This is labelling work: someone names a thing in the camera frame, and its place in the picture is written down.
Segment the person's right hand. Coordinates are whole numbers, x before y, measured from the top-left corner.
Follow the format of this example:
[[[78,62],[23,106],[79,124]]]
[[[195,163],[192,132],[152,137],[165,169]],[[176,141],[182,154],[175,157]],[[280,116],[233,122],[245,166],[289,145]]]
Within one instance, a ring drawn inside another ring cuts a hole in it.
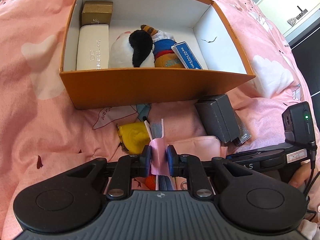
[[[295,188],[301,187],[304,183],[307,183],[311,175],[310,163],[303,164],[292,176],[289,181],[289,185]],[[310,189],[310,196],[314,197],[319,195],[319,178],[315,181],[314,185]]]

